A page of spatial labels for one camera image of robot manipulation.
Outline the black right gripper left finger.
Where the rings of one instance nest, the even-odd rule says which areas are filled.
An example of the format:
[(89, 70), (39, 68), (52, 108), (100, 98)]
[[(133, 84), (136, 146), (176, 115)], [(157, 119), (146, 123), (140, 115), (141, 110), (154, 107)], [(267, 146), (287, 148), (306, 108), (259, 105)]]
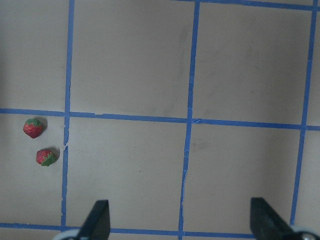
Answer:
[(108, 240), (111, 232), (108, 200), (98, 200), (77, 233), (76, 240)]

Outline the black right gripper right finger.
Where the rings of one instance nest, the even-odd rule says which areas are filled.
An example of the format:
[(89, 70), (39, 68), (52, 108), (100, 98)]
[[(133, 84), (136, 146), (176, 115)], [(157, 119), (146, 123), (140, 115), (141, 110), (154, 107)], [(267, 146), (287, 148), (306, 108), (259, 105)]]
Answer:
[(250, 230), (256, 240), (296, 240), (292, 228), (262, 197), (250, 200)]

